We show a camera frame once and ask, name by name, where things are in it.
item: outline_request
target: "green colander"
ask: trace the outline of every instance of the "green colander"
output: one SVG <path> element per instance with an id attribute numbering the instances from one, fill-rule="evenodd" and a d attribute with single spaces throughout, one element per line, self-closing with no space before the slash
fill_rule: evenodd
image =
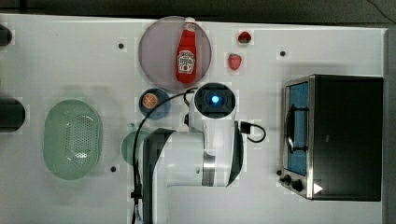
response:
<path id="1" fill-rule="evenodd" d="M 98 114 L 78 100 L 65 100 L 46 118 L 44 161 L 65 180 L 87 175 L 99 161 L 102 127 Z"/>

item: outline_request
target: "white table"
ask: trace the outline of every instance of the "white table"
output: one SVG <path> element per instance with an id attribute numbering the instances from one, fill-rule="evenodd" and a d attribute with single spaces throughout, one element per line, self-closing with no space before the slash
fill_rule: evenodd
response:
<path id="1" fill-rule="evenodd" d="M 0 15 L 14 31 L 0 48 L 0 92 L 19 99 L 28 116 L 16 133 L 0 134 L 0 223 L 130 223 L 132 169 L 120 154 L 128 123 L 143 117 L 136 101 L 150 85 L 137 47 L 151 20 Z M 204 81 L 229 84 L 239 113 L 263 125 L 266 141 L 247 143 L 245 170 L 227 189 L 169 189 L 171 223 L 380 223 L 381 203 L 311 202 L 277 183 L 280 164 L 281 88 L 311 74 L 383 76 L 385 29 L 202 22 L 212 44 Z M 236 42 L 240 30 L 252 44 Z M 124 49 L 118 49 L 123 43 Z M 285 50 L 286 57 L 279 57 Z M 239 75 L 227 67 L 239 52 Z M 102 157 L 78 181 L 53 175 L 43 160 L 44 121 L 63 99 L 94 106 L 104 125 Z M 185 130 L 187 107 L 148 128 Z M 111 166 L 118 168 L 111 173 Z"/>

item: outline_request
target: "ketchup bottle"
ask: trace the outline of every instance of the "ketchup bottle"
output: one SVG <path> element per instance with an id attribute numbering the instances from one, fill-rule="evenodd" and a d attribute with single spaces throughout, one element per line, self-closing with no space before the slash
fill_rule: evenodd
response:
<path id="1" fill-rule="evenodd" d="M 195 45 L 195 19 L 185 20 L 183 34 L 177 48 L 176 78 L 179 82 L 190 84 L 197 73 L 197 48 Z"/>

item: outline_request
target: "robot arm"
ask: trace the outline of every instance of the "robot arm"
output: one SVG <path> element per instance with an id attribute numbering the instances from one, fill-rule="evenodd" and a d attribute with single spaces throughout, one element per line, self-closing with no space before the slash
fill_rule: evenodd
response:
<path id="1" fill-rule="evenodd" d="M 158 129 L 146 138 L 139 159 L 144 223 L 168 223 L 168 187 L 227 187 L 235 180 L 244 154 L 235 111 L 233 92 L 208 83 L 192 97 L 188 133 Z"/>

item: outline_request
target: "red object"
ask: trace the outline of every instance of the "red object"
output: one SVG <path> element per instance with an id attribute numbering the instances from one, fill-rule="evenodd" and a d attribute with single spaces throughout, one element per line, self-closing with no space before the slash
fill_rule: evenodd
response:
<path id="1" fill-rule="evenodd" d="M 195 45 L 195 20 L 187 18 L 177 48 L 176 78 L 182 83 L 192 83 L 197 75 L 197 48 Z"/>
<path id="2" fill-rule="evenodd" d="M 242 57 L 238 54 L 230 54 L 228 56 L 228 65 L 230 66 L 231 69 L 237 70 L 239 66 L 241 66 L 242 63 Z"/>
<path id="3" fill-rule="evenodd" d="M 250 42 L 250 40 L 251 40 L 251 35 L 248 32 L 246 32 L 246 31 L 242 32 L 238 36 L 238 41 L 241 44 L 248 44 L 248 42 Z"/>

